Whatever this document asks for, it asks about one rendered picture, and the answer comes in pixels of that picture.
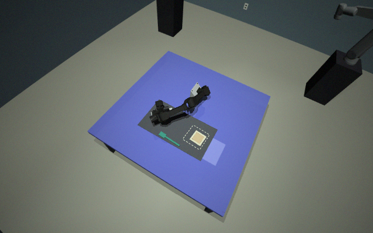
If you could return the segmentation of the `green small trowel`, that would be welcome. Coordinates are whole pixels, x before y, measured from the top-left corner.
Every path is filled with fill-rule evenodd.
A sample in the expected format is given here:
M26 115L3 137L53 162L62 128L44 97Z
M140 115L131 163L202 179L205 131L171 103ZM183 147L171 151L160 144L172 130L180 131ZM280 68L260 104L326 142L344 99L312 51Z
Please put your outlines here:
M166 139L168 139L169 141L171 141L172 143L176 144L177 146L180 146L179 144L177 144L176 142L174 142L173 140L171 140L170 138L168 138L168 137L166 136L166 134L163 133L163 132L160 132L160 133L159 133L159 136L161 136L162 138L166 138Z

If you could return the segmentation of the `cream square tile with dark square centre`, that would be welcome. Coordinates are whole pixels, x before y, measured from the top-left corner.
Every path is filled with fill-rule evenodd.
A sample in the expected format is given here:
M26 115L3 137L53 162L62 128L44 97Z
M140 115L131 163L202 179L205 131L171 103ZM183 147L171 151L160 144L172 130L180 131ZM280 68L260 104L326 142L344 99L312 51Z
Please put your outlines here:
M198 131L195 131L195 133L192 135L192 137L190 138L190 140L192 142L194 142L195 144L201 146L201 144L203 143L203 141L206 139L206 136L203 135L202 133L198 132Z

